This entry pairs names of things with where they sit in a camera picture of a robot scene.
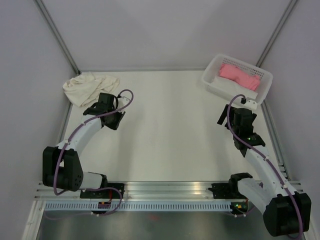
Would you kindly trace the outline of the white cloth in basket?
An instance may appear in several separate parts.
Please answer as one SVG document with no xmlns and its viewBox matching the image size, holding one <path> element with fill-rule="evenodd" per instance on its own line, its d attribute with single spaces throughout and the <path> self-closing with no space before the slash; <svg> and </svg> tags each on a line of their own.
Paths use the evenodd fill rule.
<svg viewBox="0 0 320 240">
<path fill-rule="evenodd" d="M 231 99 L 235 95 L 243 94 L 247 98 L 251 99 L 256 99 L 258 93 L 250 90 L 248 88 L 245 88 L 235 81 L 232 81 L 230 79 L 220 77 L 220 76 L 215 76 L 212 83 L 211 83 L 216 89 L 220 90 L 223 92 L 225 96 L 229 96 Z"/>
</svg>

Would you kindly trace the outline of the right aluminium frame post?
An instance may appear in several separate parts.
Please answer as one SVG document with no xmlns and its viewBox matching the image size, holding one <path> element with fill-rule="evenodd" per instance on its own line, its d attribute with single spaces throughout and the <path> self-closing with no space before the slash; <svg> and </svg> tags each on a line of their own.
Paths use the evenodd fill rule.
<svg viewBox="0 0 320 240">
<path fill-rule="evenodd" d="M 278 23 L 276 24 L 270 38 L 268 39 L 258 61 L 256 62 L 256 67 L 261 67 L 263 62 L 265 61 L 268 53 L 270 52 L 270 50 L 272 49 L 274 43 L 276 42 L 279 34 L 281 33 L 282 29 L 284 28 L 285 24 L 287 23 L 287 21 L 289 20 L 290 16 L 292 15 L 292 13 L 294 12 L 295 8 L 297 7 L 298 3 L 300 1 L 299 0 L 290 0 L 285 8 L 285 10 L 283 11 Z"/>
</svg>

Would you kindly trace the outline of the aluminium frame post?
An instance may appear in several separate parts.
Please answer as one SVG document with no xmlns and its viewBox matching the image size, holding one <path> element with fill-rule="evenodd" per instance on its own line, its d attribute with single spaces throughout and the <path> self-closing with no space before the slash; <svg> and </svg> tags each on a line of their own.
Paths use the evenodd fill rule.
<svg viewBox="0 0 320 240">
<path fill-rule="evenodd" d="M 75 75 L 81 73 L 43 0 L 33 1 Z"/>
<path fill-rule="evenodd" d="M 272 49 L 274 43 L 276 42 L 279 34 L 281 33 L 282 29 L 284 28 L 285 24 L 287 23 L 287 21 L 289 20 L 290 16 L 292 15 L 292 13 L 294 12 L 295 8 L 297 7 L 298 3 L 300 1 L 299 0 L 290 0 L 285 8 L 285 10 L 283 11 L 278 23 L 276 24 L 270 38 L 268 39 L 258 61 L 256 62 L 256 67 L 261 67 L 263 62 L 265 61 L 268 53 L 270 52 L 270 50 Z"/>
</svg>

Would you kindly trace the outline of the cream white t-shirt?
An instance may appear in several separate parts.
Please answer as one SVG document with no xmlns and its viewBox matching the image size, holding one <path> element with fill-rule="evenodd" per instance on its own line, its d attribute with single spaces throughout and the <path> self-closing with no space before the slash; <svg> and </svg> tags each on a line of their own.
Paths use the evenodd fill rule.
<svg viewBox="0 0 320 240">
<path fill-rule="evenodd" d="M 86 107 L 99 98 L 100 93 L 113 93 L 120 79 L 101 72 L 83 72 L 67 80 L 62 88 L 68 100 L 77 107 Z"/>
</svg>

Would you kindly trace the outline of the aluminium mounting rail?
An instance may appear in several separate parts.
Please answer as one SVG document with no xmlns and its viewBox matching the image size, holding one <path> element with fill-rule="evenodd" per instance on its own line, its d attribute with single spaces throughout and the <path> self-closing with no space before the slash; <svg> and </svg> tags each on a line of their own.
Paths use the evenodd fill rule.
<svg viewBox="0 0 320 240">
<path fill-rule="evenodd" d="M 213 199 L 210 181 L 124 181 L 124 199 L 127 201 L 209 201 Z M 81 191 L 67 191 L 55 195 L 51 187 L 41 182 L 36 187 L 35 200 L 79 200 Z"/>
</svg>

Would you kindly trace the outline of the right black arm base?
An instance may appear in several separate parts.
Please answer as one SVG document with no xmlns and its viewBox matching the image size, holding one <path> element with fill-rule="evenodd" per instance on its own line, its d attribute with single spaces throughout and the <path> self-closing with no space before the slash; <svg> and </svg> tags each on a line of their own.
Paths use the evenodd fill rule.
<svg viewBox="0 0 320 240">
<path fill-rule="evenodd" d="M 208 188 L 214 199 L 244 200 L 246 197 L 240 194 L 238 182 L 243 179 L 252 179 L 253 176 L 247 172 L 232 174 L 228 182 L 212 183 Z"/>
</svg>

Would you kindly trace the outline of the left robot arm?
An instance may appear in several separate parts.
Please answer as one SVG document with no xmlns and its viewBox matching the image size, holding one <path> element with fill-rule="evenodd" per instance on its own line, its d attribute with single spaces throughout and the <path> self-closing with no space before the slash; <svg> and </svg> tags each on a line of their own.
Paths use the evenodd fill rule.
<svg viewBox="0 0 320 240">
<path fill-rule="evenodd" d="M 76 192 L 89 188 L 98 198 L 109 193 L 107 178 L 103 174 L 83 172 L 80 155 L 91 138 L 107 127 L 117 130 L 130 100 L 121 95 L 101 93 L 98 101 L 82 114 L 80 125 L 69 137 L 56 146 L 48 146 L 42 153 L 42 183 L 47 187 Z"/>
</svg>

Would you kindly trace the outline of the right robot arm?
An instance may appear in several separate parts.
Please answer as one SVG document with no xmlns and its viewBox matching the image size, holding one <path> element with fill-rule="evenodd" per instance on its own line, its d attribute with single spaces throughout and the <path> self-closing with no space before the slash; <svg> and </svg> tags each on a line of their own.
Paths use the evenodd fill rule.
<svg viewBox="0 0 320 240">
<path fill-rule="evenodd" d="M 310 228 L 312 201 L 307 193 L 299 193 L 273 165 L 266 143 L 254 132 L 256 117 L 249 109 L 226 104 L 217 121 L 231 132 L 235 148 L 261 181 L 256 182 L 247 172 L 236 173 L 228 180 L 228 192 L 235 198 L 244 196 L 251 201 L 273 237 L 301 235 Z"/>
</svg>

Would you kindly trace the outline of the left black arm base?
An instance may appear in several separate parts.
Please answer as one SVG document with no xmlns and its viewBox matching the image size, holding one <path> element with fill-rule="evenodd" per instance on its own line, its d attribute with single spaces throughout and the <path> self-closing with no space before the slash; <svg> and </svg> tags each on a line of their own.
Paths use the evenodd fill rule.
<svg viewBox="0 0 320 240">
<path fill-rule="evenodd" d="M 80 192 L 81 199 L 116 199 L 119 200 L 125 193 L 125 184 L 120 182 L 109 183 L 107 189 Z"/>
</svg>

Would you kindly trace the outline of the pink t-shirt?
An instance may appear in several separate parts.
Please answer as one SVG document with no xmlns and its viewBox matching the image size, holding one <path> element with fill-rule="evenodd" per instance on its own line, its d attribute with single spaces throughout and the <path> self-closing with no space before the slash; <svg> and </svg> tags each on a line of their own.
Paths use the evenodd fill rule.
<svg viewBox="0 0 320 240">
<path fill-rule="evenodd" d="M 231 64 L 222 64 L 219 69 L 219 76 L 236 82 L 237 84 L 256 91 L 260 85 L 260 77 L 258 75 L 249 75 L 237 66 Z"/>
</svg>

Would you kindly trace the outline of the white plastic basket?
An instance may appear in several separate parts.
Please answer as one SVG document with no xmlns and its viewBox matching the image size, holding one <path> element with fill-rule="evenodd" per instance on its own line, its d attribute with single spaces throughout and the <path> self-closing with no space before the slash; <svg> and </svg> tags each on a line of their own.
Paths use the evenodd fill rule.
<svg viewBox="0 0 320 240">
<path fill-rule="evenodd" d="M 273 75 L 244 61 L 217 54 L 204 70 L 201 81 L 208 92 L 228 101 L 244 95 L 244 106 L 256 110 L 267 96 Z"/>
</svg>

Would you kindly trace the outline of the left aluminium frame post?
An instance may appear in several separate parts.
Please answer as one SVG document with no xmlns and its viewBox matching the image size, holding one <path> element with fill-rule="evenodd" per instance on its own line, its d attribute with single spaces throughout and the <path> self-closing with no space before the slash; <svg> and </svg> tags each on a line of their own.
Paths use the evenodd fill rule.
<svg viewBox="0 0 320 240">
<path fill-rule="evenodd" d="M 43 0 L 33 1 L 75 75 L 81 73 Z"/>
</svg>

